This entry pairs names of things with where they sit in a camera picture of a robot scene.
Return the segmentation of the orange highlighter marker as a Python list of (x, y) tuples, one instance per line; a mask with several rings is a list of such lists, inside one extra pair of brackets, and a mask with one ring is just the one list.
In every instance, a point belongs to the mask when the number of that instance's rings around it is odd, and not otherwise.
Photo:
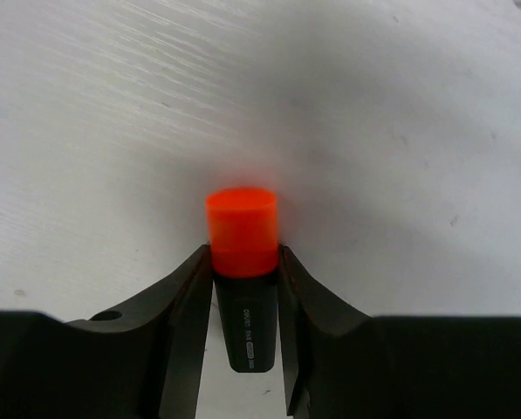
[(275, 362), (278, 201), (268, 189), (222, 189), (205, 200), (217, 305), (231, 368), (265, 373)]

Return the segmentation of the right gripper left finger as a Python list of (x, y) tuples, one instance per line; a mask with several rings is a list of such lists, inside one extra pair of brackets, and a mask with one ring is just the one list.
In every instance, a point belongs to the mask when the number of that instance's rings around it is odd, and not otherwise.
[(90, 319), (0, 311), (0, 418), (192, 418), (212, 296), (208, 246)]

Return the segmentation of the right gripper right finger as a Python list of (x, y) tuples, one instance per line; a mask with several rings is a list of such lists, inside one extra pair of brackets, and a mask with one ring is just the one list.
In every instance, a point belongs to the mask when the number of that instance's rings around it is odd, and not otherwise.
[(371, 317), (279, 257), (289, 416), (521, 418), (521, 317)]

